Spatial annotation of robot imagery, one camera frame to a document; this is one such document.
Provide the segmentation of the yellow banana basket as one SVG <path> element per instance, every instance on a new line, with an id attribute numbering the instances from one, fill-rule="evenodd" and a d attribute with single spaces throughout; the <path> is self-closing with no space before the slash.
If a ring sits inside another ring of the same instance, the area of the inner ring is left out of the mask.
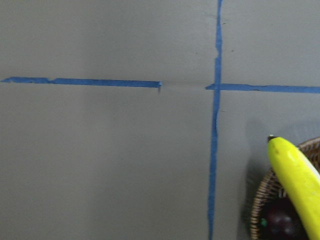
<path id="1" fill-rule="evenodd" d="M 320 238 L 320 174 L 306 155 L 285 138 L 270 135 L 267 153 L 310 240 Z"/>

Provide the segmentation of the brown wicker basket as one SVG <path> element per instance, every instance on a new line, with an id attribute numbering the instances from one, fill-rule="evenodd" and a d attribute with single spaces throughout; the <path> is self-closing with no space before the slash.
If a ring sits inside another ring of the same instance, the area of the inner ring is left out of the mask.
<path id="1" fill-rule="evenodd" d="M 298 148 L 310 160 L 317 171 L 320 170 L 320 138 L 315 137 L 302 142 Z M 262 211 L 266 204 L 286 196 L 286 193 L 278 181 L 277 176 L 270 168 L 255 193 L 250 213 L 250 238 L 252 240 L 264 240 L 261 231 Z"/>

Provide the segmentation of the dark purple plum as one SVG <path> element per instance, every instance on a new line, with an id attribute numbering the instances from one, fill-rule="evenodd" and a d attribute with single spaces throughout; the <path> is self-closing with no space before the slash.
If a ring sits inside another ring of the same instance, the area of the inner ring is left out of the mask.
<path id="1" fill-rule="evenodd" d="M 289 198 L 278 198 L 261 210 L 259 232 L 262 240 L 307 240 L 302 222 Z"/>

